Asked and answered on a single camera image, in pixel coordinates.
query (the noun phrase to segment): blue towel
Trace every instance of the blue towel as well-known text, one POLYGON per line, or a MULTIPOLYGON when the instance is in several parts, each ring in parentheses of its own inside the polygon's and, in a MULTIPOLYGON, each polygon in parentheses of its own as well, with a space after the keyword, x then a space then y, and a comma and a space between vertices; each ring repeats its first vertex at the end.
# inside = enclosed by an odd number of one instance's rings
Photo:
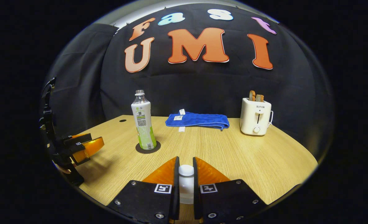
POLYGON ((168 127, 202 126, 223 130, 228 128, 230 123, 225 115, 221 114, 194 114, 185 112, 185 115, 171 114, 166 120, 168 127), (182 120, 174 120, 175 116, 182 116, 182 120))

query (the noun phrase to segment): letter m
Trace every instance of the letter m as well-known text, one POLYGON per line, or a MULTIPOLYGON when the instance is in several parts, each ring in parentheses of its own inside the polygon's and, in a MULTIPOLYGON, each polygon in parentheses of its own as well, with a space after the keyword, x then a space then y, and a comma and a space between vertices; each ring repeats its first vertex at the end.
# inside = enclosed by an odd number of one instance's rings
POLYGON ((206 53, 203 59, 208 62, 228 62, 229 57, 224 52, 222 34, 224 30, 218 28, 206 28, 198 38, 195 38, 188 30, 180 29, 168 32, 172 38, 173 47, 169 63, 183 63, 187 57, 183 55, 183 48, 193 61, 198 60, 204 47, 206 53))

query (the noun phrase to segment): barcode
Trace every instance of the barcode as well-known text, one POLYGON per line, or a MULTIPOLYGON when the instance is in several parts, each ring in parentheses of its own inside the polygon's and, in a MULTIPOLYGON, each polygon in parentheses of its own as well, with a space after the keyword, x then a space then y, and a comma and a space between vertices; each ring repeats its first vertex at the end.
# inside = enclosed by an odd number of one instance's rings
POLYGON ((146 126, 147 122, 145 121, 145 119, 137 119, 138 122, 138 126, 146 126))

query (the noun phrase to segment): wooden table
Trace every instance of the wooden table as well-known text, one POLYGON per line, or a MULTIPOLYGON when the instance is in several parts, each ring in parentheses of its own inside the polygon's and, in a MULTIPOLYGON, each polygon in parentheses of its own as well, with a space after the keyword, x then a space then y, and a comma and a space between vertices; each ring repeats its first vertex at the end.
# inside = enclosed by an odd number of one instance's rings
MULTIPOLYGON (((231 180, 243 179, 270 204, 317 167, 317 161, 300 143, 270 125, 266 135, 249 136, 240 131, 239 119, 228 119, 230 127, 167 127, 167 117, 152 117, 152 127, 161 148, 151 154, 136 151, 137 130, 133 116, 122 115, 83 133, 102 136, 105 145, 91 160, 76 167, 85 182, 80 189, 107 205, 129 180, 143 180, 175 156, 180 165, 192 166, 194 156, 206 161, 231 180)), ((193 205, 180 204, 176 223, 198 224, 193 205)))

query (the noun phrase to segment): orange letter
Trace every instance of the orange letter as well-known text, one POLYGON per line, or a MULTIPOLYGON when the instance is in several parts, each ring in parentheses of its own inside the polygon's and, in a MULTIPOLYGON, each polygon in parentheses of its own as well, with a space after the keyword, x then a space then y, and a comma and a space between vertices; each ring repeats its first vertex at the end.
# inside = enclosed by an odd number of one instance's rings
POLYGON ((144 33, 144 31, 142 31, 142 30, 143 29, 145 30, 146 28, 148 28, 149 27, 149 22, 152 22, 154 20, 155 20, 155 18, 150 18, 147 21, 133 27, 133 30, 134 30, 133 31, 133 36, 131 36, 131 38, 128 41, 132 41, 135 38, 141 36, 144 33))
POLYGON ((144 69, 149 62, 149 57, 151 54, 151 42, 154 41, 155 38, 150 37, 141 42, 142 45, 142 59, 140 62, 134 62, 134 50, 137 48, 137 44, 131 45, 127 47, 124 52, 126 53, 126 59, 124 61, 124 65, 126 66, 126 70, 128 72, 138 72, 144 69))
POLYGON ((224 52, 222 44, 222 34, 224 30, 218 28, 206 28, 195 38, 188 30, 180 29, 168 32, 173 39, 173 47, 169 63, 182 63, 187 61, 187 57, 183 55, 183 47, 187 51, 192 60, 198 60, 203 48, 206 46, 206 53, 203 59, 208 62, 228 62, 229 57, 224 52))
POLYGON ((248 34, 248 37, 253 41, 256 55, 253 65, 259 68, 272 69, 272 63, 269 61, 267 50, 268 40, 255 34, 248 34))

